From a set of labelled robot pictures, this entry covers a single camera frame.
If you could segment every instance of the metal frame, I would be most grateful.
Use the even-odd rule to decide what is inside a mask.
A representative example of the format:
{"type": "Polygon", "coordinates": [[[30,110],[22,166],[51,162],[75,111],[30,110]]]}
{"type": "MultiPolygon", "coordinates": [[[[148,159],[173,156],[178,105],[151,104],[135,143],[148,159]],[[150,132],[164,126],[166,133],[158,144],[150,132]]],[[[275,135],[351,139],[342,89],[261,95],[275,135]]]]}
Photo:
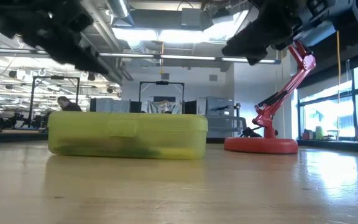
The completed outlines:
{"type": "MultiPolygon", "coordinates": [[[[142,96],[142,85],[144,83],[153,83],[156,85],[162,85],[162,84],[158,84],[158,81],[156,82],[148,82],[148,81],[144,81],[144,82],[140,82],[139,83],[139,102],[141,102],[141,96],[142,96]]],[[[179,82],[166,82],[168,84],[166,85],[181,85],[182,86],[182,91],[181,91],[181,100],[182,100],[182,107],[181,107],[181,112],[184,114],[185,113],[185,83],[179,83],[179,82]]]]}
{"type": "Polygon", "coordinates": [[[78,104],[78,93],[80,91],[80,78],[78,77],[60,77],[60,76],[56,76],[56,75],[52,75],[52,76],[34,76],[32,77],[32,87],[31,87],[31,100],[30,100],[30,110],[29,110],[29,118],[28,118],[28,127],[30,127],[31,125],[31,119],[32,119],[32,107],[34,104],[34,91],[35,91],[35,81],[38,78],[50,78],[51,80],[64,80],[64,79],[74,79],[77,80],[77,86],[76,86],[76,97],[75,97],[75,103],[78,104]]]}

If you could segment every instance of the black mechanical part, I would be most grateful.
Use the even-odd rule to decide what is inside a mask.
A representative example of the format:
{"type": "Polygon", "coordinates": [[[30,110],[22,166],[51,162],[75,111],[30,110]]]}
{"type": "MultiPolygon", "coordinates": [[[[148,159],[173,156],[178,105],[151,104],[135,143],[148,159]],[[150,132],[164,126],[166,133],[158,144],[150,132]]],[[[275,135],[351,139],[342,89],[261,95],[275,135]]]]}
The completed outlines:
{"type": "Polygon", "coordinates": [[[261,107],[261,106],[264,106],[264,104],[272,99],[274,99],[276,96],[277,96],[278,92],[274,93],[273,95],[271,95],[270,97],[268,97],[266,100],[258,103],[258,106],[261,107]]]}
{"type": "Polygon", "coordinates": [[[308,46],[335,30],[358,23],[356,0],[250,0],[258,18],[228,40],[222,53],[246,57],[251,65],[267,56],[266,48],[283,50],[301,40],[308,46]]]}
{"type": "Polygon", "coordinates": [[[70,63],[79,70],[107,74],[99,53],[82,48],[80,32],[93,20],[79,0],[0,1],[0,33],[19,35],[31,47],[43,48],[58,63],[70,63]]]}
{"type": "Polygon", "coordinates": [[[258,130],[260,127],[258,128],[254,128],[254,129],[251,129],[250,127],[248,128],[245,128],[243,131],[242,131],[242,134],[240,137],[245,137],[245,138],[262,138],[262,136],[258,133],[255,132],[255,130],[258,130]]]}
{"type": "Polygon", "coordinates": [[[281,92],[279,95],[275,96],[274,98],[268,100],[266,102],[267,106],[270,106],[270,105],[276,103],[278,100],[281,100],[282,98],[284,98],[284,96],[287,95],[287,93],[288,92],[285,90],[285,91],[281,92]]]}

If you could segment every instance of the cable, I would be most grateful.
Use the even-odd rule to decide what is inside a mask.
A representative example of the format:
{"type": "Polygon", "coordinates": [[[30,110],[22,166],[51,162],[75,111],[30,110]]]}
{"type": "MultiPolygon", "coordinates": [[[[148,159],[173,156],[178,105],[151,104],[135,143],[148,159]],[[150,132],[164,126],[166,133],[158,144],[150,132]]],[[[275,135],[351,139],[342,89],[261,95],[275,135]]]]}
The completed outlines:
{"type": "Polygon", "coordinates": [[[191,6],[191,8],[194,9],[193,5],[190,4],[188,1],[181,1],[181,2],[179,3],[179,6],[177,7],[177,11],[179,11],[179,7],[180,7],[181,4],[184,3],[184,2],[187,3],[187,4],[189,4],[189,5],[191,6]]]}
{"type": "MultiPolygon", "coordinates": [[[[336,32],[336,53],[337,53],[337,60],[338,60],[338,108],[339,108],[339,103],[341,101],[341,97],[340,97],[340,86],[341,86],[341,48],[340,48],[340,43],[339,43],[339,31],[336,32]]],[[[337,119],[337,129],[338,129],[338,133],[336,134],[336,140],[339,140],[339,114],[338,114],[338,119],[337,119]]]]}
{"type": "Polygon", "coordinates": [[[5,70],[4,70],[2,73],[0,73],[0,77],[1,77],[1,75],[3,75],[3,74],[6,72],[6,70],[8,70],[9,66],[12,65],[12,62],[15,60],[16,56],[17,56],[17,54],[15,54],[15,55],[13,56],[13,59],[11,60],[11,62],[9,62],[9,64],[8,64],[7,67],[5,68],[5,70]]]}

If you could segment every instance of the person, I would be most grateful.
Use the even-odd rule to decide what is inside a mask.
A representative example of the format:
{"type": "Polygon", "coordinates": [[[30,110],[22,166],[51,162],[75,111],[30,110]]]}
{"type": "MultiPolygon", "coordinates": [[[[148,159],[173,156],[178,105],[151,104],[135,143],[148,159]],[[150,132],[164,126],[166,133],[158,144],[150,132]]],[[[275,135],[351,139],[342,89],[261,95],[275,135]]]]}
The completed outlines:
{"type": "Polygon", "coordinates": [[[80,106],[76,103],[70,102],[70,100],[65,96],[59,96],[57,98],[57,103],[62,108],[63,111],[80,111],[82,112],[80,106]]]}

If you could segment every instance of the wall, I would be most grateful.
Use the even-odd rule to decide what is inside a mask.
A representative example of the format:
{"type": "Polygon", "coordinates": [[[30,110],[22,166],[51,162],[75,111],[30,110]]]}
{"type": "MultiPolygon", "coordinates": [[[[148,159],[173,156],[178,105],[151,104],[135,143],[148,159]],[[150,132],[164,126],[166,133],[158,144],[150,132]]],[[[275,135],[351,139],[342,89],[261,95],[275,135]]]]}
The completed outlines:
{"type": "MultiPolygon", "coordinates": [[[[122,100],[139,100],[139,82],[155,82],[161,80],[159,67],[129,67],[128,72],[134,78],[134,81],[125,81],[122,83],[122,100]]],[[[204,103],[207,96],[216,96],[225,98],[226,92],[226,74],[220,72],[218,68],[192,68],[188,70],[182,67],[167,67],[163,69],[164,73],[170,74],[170,82],[185,83],[185,101],[198,100],[200,112],[205,112],[204,103]],[[216,82],[209,81],[209,75],[218,75],[216,82]]],[[[153,101],[154,96],[174,96],[177,102],[181,101],[181,85],[157,86],[156,84],[142,85],[141,101],[153,101]]]]}
{"type": "MultiPolygon", "coordinates": [[[[280,91],[297,72],[296,61],[288,51],[277,70],[276,87],[280,91]]],[[[273,127],[278,131],[278,138],[296,139],[298,137],[298,92],[295,90],[284,101],[273,118],[273,127]]]]}
{"type": "MultiPolygon", "coordinates": [[[[234,64],[234,101],[240,103],[240,116],[247,126],[256,128],[252,119],[257,116],[254,106],[274,93],[274,76],[278,65],[234,64]]],[[[263,135],[263,129],[255,132],[263,135]]]]}

